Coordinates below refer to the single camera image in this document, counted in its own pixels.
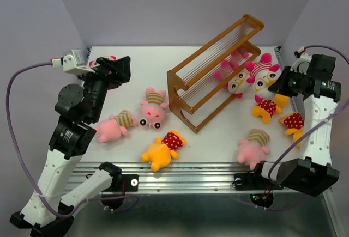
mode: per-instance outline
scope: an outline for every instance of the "gray wall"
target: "gray wall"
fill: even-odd
[[[302,45],[324,44],[338,48],[349,57],[349,6],[348,0],[309,0],[302,15],[290,32],[282,58],[284,62],[294,62],[293,51]],[[327,50],[311,49],[309,53],[323,53],[336,56],[336,68],[333,80],[342,84],[342,99],[339,107],[349,97],[349,66],[338,55]],[[339,182],[334,185],[334,194],[342,219],[349,235],[349,199],[347,196],[349,175],[349,109],[342,112],[333,121],[331,136],[331,157],[333,167],[340,170]]]
[[[63,0],[87,45],[202,45],[250,13],[281,45],[308,0]]]
[[[0,235],[29,236],[8,221],[32,194],[8,132],[5,91],[11,75],[34,63],[60,57],[84,44],[61,0],[0,0]],[[11,96],[14,129],[35,179],[43,168],[48,142],[57,125],[53,107],[59,90],[75,77],[45,66],[18,77]]]

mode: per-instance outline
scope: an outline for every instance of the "wooden rack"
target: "wooden rack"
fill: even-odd
[[[249,39],[263,27],[261,21],[246,14],[167,72],[170,110],[193,132],[198,133],[234,99],[233,94],[222,88],[244,68],[245,62],[261,54]],[[248,52],[249,57],[241,57],[239,68],[218,82],[212,77],[213,73],[235,50],[240,54]]]

